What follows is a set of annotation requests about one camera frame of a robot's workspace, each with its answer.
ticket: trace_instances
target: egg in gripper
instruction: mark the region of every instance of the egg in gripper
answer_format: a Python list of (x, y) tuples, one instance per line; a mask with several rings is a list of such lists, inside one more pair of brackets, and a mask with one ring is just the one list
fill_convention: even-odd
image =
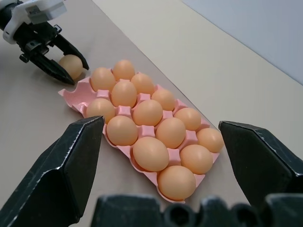
[(183, 166), (170, 166), (159, 174), (158, 187), (168, 199), (182, 201), (194, 193), (195, 175)]
[(183, 142), (185, 135), (184, 123), (175, 117), (162, 121), (156, 130), (156, 138), (171, 149), (177, 148)]
[(94, 91), (109, 90), (112, 91), (116, 80), (110, 69), (97, 68), (93, 71), (90, 78), (91, 86)]
[(137, 73), (133, 76), (131, 82), (137, 89), (137, 93), (152, 95), (154, 92), (154, 84), (152, 79), (144, 73)]
[(108, 139), (116, 146), (133, 145), (138, 138), (138, 129), (132, 119), (125, 116), (113, 117), (107, 124)]
[(134, 159), (143, 169), (152, 172), (163, 170), (169, 164), (165, 145), (154, 137), (142, 137), (133, 146)]
[(104, 116), (107, 124), (115, 116), (115, 108), (104, 98), (96, 98), (86, 109), (86, 117)]
[(73, 80), (77, 79), (83, 70), (81, 59), (72, 54), (62, 57), (59, 61), (59, 65), (67, 71)]
[(223, 137), (216, 129), (202, 129), (196, 135), (198, 143), (212, 153), (219, 153), (224, 146)]
[(175, 97), (174, 95), (165, 89), (159, 89), (152, 94), (152, 100), (159, 102), (166, 111), (173, 111), (175, 108)]
[(185, 124), (186, 130), (195, 131), (201, 124), (201, 114), (193, 108), (183, 108), (177, 111), (174, 117)]
[(208, 149), (193, 144), (183, 148), (180, 152), (181, 165), (194, 174), (205, 174), (213, 166), (213, 156)]
[(118, 61), (113, 68), (113, 74), (116, 81), (119, 79), (131, 80), (134, 76), (134, 66), (129, 60)]
[(111, 101), (114, 106), (130, 106), (133, 108), (137, 101), (137, 90), (135, 86), (127, 80), (116, 83), (111, 93)]
[(155, 126), (162, 116), (163, 109), (160, 103), (155, 100), (145, 100), (136, 106), (133, 120), (136, 125)]

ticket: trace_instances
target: egg tray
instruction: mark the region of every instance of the egg tray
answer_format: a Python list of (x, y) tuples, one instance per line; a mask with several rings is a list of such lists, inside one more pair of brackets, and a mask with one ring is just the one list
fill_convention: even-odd
[[(162, 87), (160, 85), (156, 85), (155, 91), (158, 89), (162, 89)], [(63, 89), (63, 90), (59, 91), (58, 93), (64, 98), (66, 104), (70, 108), (72, 108), (73, 110), (75, 110), (77, 112), (80, 112), (84, 118), (86, 117), (85, 113), (86, 113), (86, 109), (87, 109), (88, 105), (94, 99), (104, 98), (104, 99), (111, 101), (110, 92), (108, 90), (94, 91), (92, 89), (91, 84), (90, 84), (90, 77), (80, 80), (74, 91), (70, 92), (70, 91), (67, 91), (66, 89)], [(145, 100), (149, 100), (149, 99), (151, 99), (150, 94), (140, 93), (137, 95), (137, 102), (133, 108), (131, 108), (130, 106), (115, 107), (115, 116), (122, 115), (122, 116), (126, 116), (126, 117), (129, 117), (130, 119), (132, 119), (132, 114), (134, 112), (134, 109), (137, 107), (137, 105), (139, 103), (141, 103)], [(155, 138), (155, 131), (157, 130), (159, 124), (162, 121), (164, 121), (165, 119), (173, 117), (177, 111), (179, 111), (183, 108), (186, 108), (186, 107), (187, 106), (183, 102), (181, 102), (179, 99), (176, 99), (174, 110), (173, 111), (163, 111), (163, 117), (156, 126), (146, 126), (146, 125), (138, 126), (137, 125), (138, 139), (142, 138), (142, 137), (146, 137), (146, 136)], [(104, 128), (103, 128), (103, 134), (104, 134), (107, 142), (112, 147), (117, 148), (120, 151), (122, 151), (122, 153), (125, 154), (129, 158), (133, 168), (136, 171), (147, 176), (147, 178), (157, 187), (158, 193), (165, 200), (167, 200), (169, 202), (185, 203), (185, 201), (173, 201), (173, 200), (170, 200), (167, 197), (165, 197), (158, 188), (157, 176), (158, 176), (159, 172), (149, 172), (149, 171), (141, 168), (134, 159), (133, 151), (132, 151), (133, 146), (116, 146), (116, 145), (112, 144), (107, 137), (106, 127), (107, 127), (107, 125), (105, 124)], [(209, 127), (210, 127), (210, 124), (206, 120), (201, 118), (200, 127), (196, 131), (186, 130), (185, 139), (183, 140), (183, 142), (180, 144), (179, 147), (177, 147), (176, 149), (167, 148), (167, 150), (169, 152), (169, 165), (168, 166), (181, 165), (181, 160), (180, 160), (180, 155), (179, 155), (180, 151), (188, 145), (198, 144), (198, 139), (196, 137), (196, 133), (198, 131), (200, 131), (201, 129), (209, 128)], [(211, 153), (211, 154), (213, 156), (213, 162), (215, 162), (219, 156), (219, 153)], [(201, 181), (204, 179), (205, 175), (197, 175), (197, 174), (194, 174), (194, 175), (195, 175), (195, 179), (196, 179), (196, 188), (197, 188), (199, 186), (199, 184), (201, 183)]]

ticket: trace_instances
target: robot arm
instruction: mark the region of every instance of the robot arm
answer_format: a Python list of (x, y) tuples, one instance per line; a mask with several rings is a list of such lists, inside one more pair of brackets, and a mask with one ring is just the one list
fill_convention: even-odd
[(52, 26), (52, 20), (66, 11), (64, 0), (0, 0), (0, 29), (3, 38), (10, 44), (18, 44), (23, 54), (20, 59), (31, 61), (46, 74), (74, 85), (70, 75), (54, 60), (45, 57), (49, 46), (57, 46), (64, 55), (79, 57), (85, 69), (89, 66), (83, 55), (62, 35), (58, 25)]

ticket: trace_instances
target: brown egg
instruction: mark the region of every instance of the brown egg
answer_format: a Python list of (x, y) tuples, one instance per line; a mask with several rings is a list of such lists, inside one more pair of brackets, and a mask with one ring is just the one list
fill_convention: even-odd
[(83, 70), (82, 61), (75, 55), (65, 55), (59, 61), (59, 65), (64, 68), (73, 80), (77, 79)]
[(163, 110), (173, 111), (175, 108), (175, 97), (174, 95), (165, 89), (159, 89), (152, 94), (153, 100), (159, 102)]
[(185, 134), (184, 123), (175, 117), (162, 121), (156, 130), (156, 138), (171, 149), (177, 148), (183, 142)]
[(224, 146), (221, 133), (216, 129), (202, 129), (197, 133), (198, 142), (212, 153), (219, 153)]
[(180, 152), (181, 165), (194, 174), (205, 174), (213, 166), (213, 156), (201, 145), (189, 145)]
[(170, 166), (159, 174), (158, 187), (165, 197), (175, 201), (184, 200), (196, 189), (195, 175), (183, 166)]
[(113, 117), (107, 124), (108, 139), (117, 146), (133, 145), (138, 138), (138, 129), (132, 119), (125, 116)]
[(176, 112), (174, 117), (185, 124), (186, 130), (195, 131), (201, 124), (201, 114), (193, 108), (183, 108)]
[(137, 73), (133, 76), (131, 82), (137, 89), (137, 93), (145, 93), (152, 95), (154, 92), (154, 84), (152, 79), (143, 73)]
[(115, 108), (107, 99), (97, 98), (86, 109), (86, 117), (104, 116), (107, 124), (115, 116)]
[(155, 126), (163, 116), (163, 109), (160, 103), (155, 100), (145, 100), (137, 105), (133, 113), (133, 120), (136, 125)]
[(130, 81), (119, 81), (111, 93), (111, 100), (114, 106), (130, 106), (133, 108), (137, 101), (137, 90)]
[(112, 91), (116, 80), (110, 69), (97, 68), (90, 78), (91, 86), (94, 91), (109, 90)]
[(153, 137), (142, 137), (135, 142), (133, 155), (143, 169), (158, 172), (169, 164), (169, 152), (165, 145)]
[(113, 68), (113, 74), (118, 81), (119, 79), (131, 80), (134, 76), (134, 66), (128, 60), (121, 60), (116, 63)]

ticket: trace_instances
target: beige table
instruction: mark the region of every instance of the beige table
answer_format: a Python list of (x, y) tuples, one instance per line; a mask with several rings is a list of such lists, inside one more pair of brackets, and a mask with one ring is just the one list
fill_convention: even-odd
[[(92, 70), (99, 66), (112, 67), (120, 59), (130, 59), (137, 71), (149, 74), (155, 83), (193, 106), (92, 1), (68, 1), (66, 6), (68, 12), (54, 23), (63, 28), (62, 35), (83, 53)], [(20, 54), (17, 45), (0, 39), (0, 207), (41, 152), (68, 124), (80, 119), (57, 94), (64, 85), (46, 76), (35, 65), (21, 62)], [(51, 50), (48, 56), (61, 57), (57, 50)], [(152, 194), (162, 205), (167, 205), (152, 183), (136, 172), (122, 153), (102, 140), (89, 202), (84, 217), (76, 226), (90, 225), (98, 196), (115, 193)], [(229, 205), (246, 201), (225, 150), (188, 204), (197, 209), (200, 199), (208, 195), (219, 195)]]

